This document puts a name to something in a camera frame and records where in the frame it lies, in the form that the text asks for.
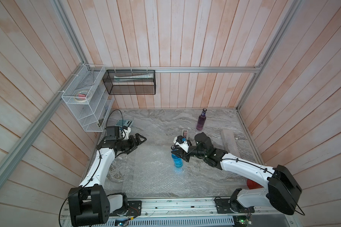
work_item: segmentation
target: white wire basket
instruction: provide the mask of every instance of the white wire basket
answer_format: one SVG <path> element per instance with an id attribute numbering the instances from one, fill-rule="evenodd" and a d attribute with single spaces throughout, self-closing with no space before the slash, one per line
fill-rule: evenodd
<path id="1" fill-rule="evenodd" d="M 109 94 L 102 82 L 104 74 L 103 65 L 86 64 L 62 95 L 85 131 L 102 132 L 114 102 L 114 97 L 108 100 Z"/>

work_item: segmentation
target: black mesh basket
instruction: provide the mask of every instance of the black mesh basket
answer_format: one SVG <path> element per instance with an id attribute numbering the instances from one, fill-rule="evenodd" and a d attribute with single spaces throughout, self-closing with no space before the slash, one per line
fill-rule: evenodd
<path id="1" fill-rule="evenodd" d="M 155 94 L 154 70 L 108 69 L 102 79 L 109 94 Z"/>

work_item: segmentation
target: purple bottle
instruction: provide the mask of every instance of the purple bottle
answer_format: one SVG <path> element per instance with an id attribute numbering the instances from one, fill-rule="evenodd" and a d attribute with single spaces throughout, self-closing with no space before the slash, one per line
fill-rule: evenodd
<path id="1" fill-rule="evenodd" d="M 203 126 L 205 125 L 205 121 L 206 121 L 206 108 L 203 108 L 201 115 L 198 117 L 198 121 L 197 121 L 197 126 L 196 129 L 197 130 L 202 130 Z"/>

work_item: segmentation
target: foam block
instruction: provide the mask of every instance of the foam block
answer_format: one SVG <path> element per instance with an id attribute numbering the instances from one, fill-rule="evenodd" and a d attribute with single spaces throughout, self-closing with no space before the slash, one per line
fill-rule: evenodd
<path id="1" fill-rule="evenodd" d="M 224 143 L 225 150 L 236 157 L 240 157 L 239 149 L 237 148 L 234 132 L 229 129 L 221 131 L 222 142 Z"/>

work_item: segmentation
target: wooden wall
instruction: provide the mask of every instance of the wooden wall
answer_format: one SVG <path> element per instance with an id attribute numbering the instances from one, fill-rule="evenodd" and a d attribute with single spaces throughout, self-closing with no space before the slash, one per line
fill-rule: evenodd
<path id="1" fill-rule="evenodd" d="M 0 162 L 79 62 L 50 1 L 0 1 Z M 0 190 L 0 226 L 57 226 L 94 141 L 61 105 Z"/>
<path id="2" fill-rule="evenodd" d="M 241 115 L 302 187 L 304 226 L 341 226 L 341 0 L 304 2 Z"/>
<path id="3" fill-rule="evenodd" d="M 62 0 L 90 63 L 255 66 L 291 0 Z M 250 73 L 162 73 L 119 108 L 236 107 Z"/>

